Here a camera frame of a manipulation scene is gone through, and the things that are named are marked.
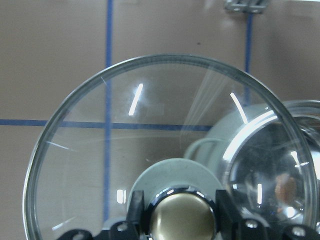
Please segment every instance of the bolt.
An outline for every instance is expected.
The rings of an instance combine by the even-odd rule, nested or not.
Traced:
[[[85,235],[82,232],[78,232],[76,235],[72,237],[72,240],[82,240],[84,239]]]
[[[248,228],[251,228],[251,229],[256,229],[258,227],[258,222],[256,220],[253,220],[253,219],[249,219],[245,222],[245,225],[248,227]]]
[[[292,228],[292,233],[298,237],[305,237],[306,236],[306,230],[304,230],[300,226],[295,226]]]
[[[124,232],[125,230],[128,229],[128,225],[124,222],[124,223],[120,224],[119,226],[117,226],[116,229],[119,232]]]

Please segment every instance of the metal bracket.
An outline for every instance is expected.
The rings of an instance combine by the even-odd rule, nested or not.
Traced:
[[[268,3],[269,0],[225,0],[224,7],[232,12],[261,14]]]

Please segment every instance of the transparent glass lid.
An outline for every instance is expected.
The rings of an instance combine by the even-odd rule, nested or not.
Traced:
[[[248,134],[257,118],[272,118],[275,124],[251,132],[261,133],[258,139],[263,141]],[[245,148],[237,142],[241,138]],[[205,144],[210,144],[210,151]],[[226,146],[233,153],[228,158],[232,164],[229,172],[217,174],[215,166],[228,160],[221,155]],[[210,155],[212,148],[217,154]],[[232,196],[230,186],[239,183],[240,198],[234,199],[246,214],[271,224],[316,224],[311,154],[280,101],[234,67],[199,56],[166,54],[103,70],[54,113],[34,148],[26,176],[23,207],[28,238],[56,239],[75,228],[98,234],[106,221],[126,216],[129,192],[146,168],[183,157],[217,174]],[[241,169],[235,171],[238,182],[224,181],[234,169]],[[277,192],[277,184],[291,182],[290,196]],[[294,217],[287,210],[295,211]]]

